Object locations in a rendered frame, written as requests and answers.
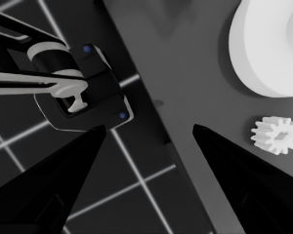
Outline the small white gear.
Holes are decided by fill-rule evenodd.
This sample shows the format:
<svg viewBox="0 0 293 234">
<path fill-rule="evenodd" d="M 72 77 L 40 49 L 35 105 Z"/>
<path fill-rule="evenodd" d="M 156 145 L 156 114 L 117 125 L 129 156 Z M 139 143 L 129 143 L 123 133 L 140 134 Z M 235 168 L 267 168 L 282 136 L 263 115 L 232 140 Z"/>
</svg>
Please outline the small white gear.
<svg viewBox="0 0 293 234">
<path fill-rule="evenodd" d="M 293 120 L 284 117 L 263 117 L 255 122 L 251 139 L 254 145 L 274 155 L 287 154 L 293 150 Z"/>
</svg>

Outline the large thick white disc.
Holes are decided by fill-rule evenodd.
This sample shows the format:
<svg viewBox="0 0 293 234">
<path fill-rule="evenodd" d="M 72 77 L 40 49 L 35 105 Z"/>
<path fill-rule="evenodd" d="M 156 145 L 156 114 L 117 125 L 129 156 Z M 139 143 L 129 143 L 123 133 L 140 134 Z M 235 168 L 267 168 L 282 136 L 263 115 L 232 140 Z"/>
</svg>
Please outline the large thick white disc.
<svg viewBox="0 0 293 234">
<path fill-rule="evenodd" d="M 269 98 L 293 98 L 293 0 L 241 0 L 229 35 L 240 81 Z"/>
</svg>

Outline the dark robot body block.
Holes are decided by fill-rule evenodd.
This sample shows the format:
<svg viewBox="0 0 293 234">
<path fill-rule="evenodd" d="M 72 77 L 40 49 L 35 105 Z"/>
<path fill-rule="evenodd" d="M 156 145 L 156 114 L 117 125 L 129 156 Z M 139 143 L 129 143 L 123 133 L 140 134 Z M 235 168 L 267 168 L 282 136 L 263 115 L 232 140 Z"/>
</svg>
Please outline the dark robot body block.
<svg viewBox="0 0 293 234">
<path fill-rule="evenodd" d="M 0 96 L 32 95 L 58 131 L 120 127 L 134 118 L 104 53 L 0 13 Z"/>
</svg>

